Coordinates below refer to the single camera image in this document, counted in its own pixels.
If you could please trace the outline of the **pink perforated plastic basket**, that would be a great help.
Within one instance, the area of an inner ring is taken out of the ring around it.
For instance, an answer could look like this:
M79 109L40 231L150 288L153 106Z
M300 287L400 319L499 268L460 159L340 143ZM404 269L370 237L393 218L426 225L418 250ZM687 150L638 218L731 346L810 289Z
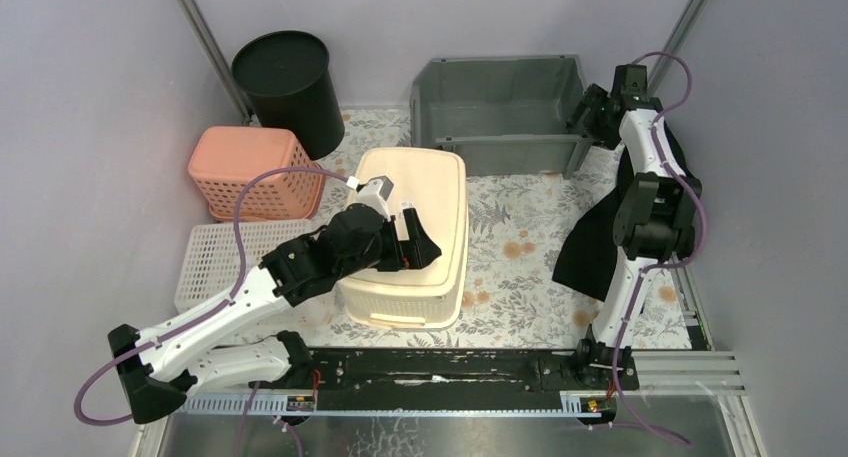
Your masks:
M258 175L278 168L317 166L288 130L217 126L202 134L187 170L206 198L210 214L218 221L230 221L240 192ZM319 208L324 183L325 176L318 173L268 177L244 198L239 219L309 219Z

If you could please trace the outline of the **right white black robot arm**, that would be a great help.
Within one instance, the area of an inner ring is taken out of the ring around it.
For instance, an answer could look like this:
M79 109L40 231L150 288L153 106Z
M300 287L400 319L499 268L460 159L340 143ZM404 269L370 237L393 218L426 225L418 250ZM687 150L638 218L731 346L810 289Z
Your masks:
M616 186L575 224L552 279L602 307L569 359L579 386L614 389L632 367L633 321L641 313L651 271L696 248L703 209L701 182L648 93L638 63L615 69L611 90L593 84L568 121L594 144L624 148Z

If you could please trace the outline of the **white perforated plastic basket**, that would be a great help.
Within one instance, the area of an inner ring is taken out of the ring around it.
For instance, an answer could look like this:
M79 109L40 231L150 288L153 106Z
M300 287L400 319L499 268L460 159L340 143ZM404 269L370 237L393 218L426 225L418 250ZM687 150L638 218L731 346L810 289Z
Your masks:
M257 265L261 257L278 245L315 230L308 219L244 222L239 225L246 263ZM237 279L240 258L233 225L198 225L186 247L174 305L183 313L229 288Z

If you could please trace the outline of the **grey plastic storage bin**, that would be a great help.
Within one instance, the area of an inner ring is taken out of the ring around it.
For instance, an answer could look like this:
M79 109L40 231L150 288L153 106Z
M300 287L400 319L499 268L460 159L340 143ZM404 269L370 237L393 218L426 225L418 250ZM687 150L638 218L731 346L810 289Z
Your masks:
M568 125L584 91L576 55L433 59L411 86L411 143L470 176L570 178L591 147Z

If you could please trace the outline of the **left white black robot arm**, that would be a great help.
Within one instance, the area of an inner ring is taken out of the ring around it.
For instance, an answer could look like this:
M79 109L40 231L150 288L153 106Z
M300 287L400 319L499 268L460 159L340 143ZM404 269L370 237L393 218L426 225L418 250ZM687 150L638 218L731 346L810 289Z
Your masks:
M352 204L328 224L288 240L240 273L236 283L191 310L145 329L122 324L108 335L130 417L159 420L201 389L280 382L296 388L312 380L312 356L296 332L280 331L258 343L224 340L273 314L321 296L362 270L420 270L442 254L413 208L402 213L407 239L395 220Z

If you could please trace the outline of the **large black cylindrical container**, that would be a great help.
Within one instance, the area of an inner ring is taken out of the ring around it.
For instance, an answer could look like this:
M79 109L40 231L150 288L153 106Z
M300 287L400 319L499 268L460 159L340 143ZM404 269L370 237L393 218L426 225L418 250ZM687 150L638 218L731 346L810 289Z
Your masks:
M260 124L291 131L309 158L319 160L337 149L345 133L329 64L322 40L284 30L247 43L231 71Z

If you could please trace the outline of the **cream perforated plastic basket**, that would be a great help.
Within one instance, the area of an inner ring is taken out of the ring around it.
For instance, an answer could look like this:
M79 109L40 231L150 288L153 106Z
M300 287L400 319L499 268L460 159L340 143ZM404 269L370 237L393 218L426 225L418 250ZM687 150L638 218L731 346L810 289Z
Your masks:
M403 210L415 208L442 255L421 270L362 270L337 287L352 320L377 327L439 329L460 309L468 257L466 166L456 154L414 147L367 151L355 176L361 183L387 176L394 183L388 206L400 241L407 230Z

